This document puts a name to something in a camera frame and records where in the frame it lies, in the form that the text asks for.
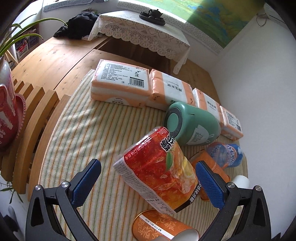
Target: metal screw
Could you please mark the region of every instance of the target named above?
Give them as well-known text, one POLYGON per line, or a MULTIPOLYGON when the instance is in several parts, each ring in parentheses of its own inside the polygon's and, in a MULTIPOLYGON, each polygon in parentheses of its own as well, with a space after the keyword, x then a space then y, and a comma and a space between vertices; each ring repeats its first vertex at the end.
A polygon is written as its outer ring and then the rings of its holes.
POLYGON ((36 191, 40 190, 40 189, 41 189, 41 185, 36 185, 34 189, 35 189, 36 191))
POLYGON ((69 182, 62 182, 61 186, 62 188, 66 188, 67 186, 69 186, 69 182))
POLYGON ((228 186, 229 188, 234 188, 234 187, 235 187, 235 184, 234 184, 234 183, 227 183, 227 186, 228 186))
POLYGON ((258 192, 262 191, 262 187, 260 187, 260 186, 255 186, 255 189, 256 189, 258 192))

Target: green painting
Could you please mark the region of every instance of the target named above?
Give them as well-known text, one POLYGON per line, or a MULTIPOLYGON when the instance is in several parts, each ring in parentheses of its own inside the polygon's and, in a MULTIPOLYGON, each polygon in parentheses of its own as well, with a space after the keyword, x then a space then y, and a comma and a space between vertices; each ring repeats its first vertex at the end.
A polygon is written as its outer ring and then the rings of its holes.
POLYGON ((138 0, 171 12, 225 47, 263 7, 264 0, 138 0))

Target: blue plastic bottle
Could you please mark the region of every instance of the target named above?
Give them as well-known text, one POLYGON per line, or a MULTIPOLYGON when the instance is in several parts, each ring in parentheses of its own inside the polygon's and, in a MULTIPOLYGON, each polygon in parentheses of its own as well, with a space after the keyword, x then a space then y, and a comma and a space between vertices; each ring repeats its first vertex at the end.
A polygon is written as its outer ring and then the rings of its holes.
POLYGON ((206 151, 222 169, 237 167, 243 159, 243 152, 236 144, 213 142, 206 151))

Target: green container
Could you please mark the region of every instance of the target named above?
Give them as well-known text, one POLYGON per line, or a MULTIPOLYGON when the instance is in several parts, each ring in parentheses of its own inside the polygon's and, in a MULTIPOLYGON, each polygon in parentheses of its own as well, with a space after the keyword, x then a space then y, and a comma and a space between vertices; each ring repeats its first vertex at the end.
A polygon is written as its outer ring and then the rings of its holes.
POLYGON ((217 119, 210 112, 182 102, 169 107, 164 127, 179 145, 208 145, 221 132, 217 119))

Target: orange and white tissue package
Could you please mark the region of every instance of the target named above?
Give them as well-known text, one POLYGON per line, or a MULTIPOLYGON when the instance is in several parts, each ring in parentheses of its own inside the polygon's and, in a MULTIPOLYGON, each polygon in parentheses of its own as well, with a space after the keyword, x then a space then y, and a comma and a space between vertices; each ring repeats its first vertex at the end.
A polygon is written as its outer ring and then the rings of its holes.
POLYGON ((242 126, 235 117, 234 114, 226 110, 224 107, 220 106, 223 119, 224 119, 224 127, 221 130, 221 134, 228 137, 231 140, 238 140, 244 136, 242 133, 242 126))
POLYGON ((147 106, 167 110, 175 102, 183 102, 195 106, 192 88, 189 84, 158 70, 151 70, 150 84, 152 94, 150 95, 147 106))
POLYGON ((223 128, 224 120, 219 103, 196 88, 192 92, 196 107, 210 112, 218 120, 221 128, 223 128))
POLYGON ((149 70, 101 59, 91 80, 91 98, 144 107, 151 94, 149 70))

